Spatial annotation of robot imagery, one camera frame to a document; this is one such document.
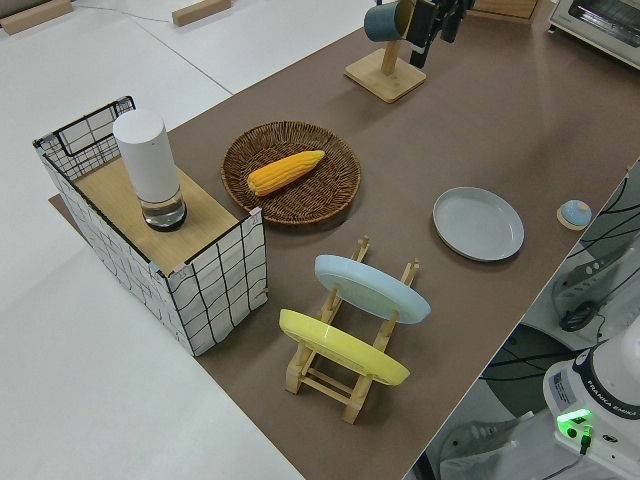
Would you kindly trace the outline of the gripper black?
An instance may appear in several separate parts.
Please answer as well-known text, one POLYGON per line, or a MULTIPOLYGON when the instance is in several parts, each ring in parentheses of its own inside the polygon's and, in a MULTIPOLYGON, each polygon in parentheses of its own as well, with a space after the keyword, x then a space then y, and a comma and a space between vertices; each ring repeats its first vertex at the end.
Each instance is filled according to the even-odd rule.
POLYGON ((432 40, 431 30, 437 19, 443 19, 441 39, 454 42, 458 31, 458 18, 463 19, 466 12, 474 7, 474 0, 417 0, 407 31, 407 41, 412 45, 409 63, 423 66, 432 40))

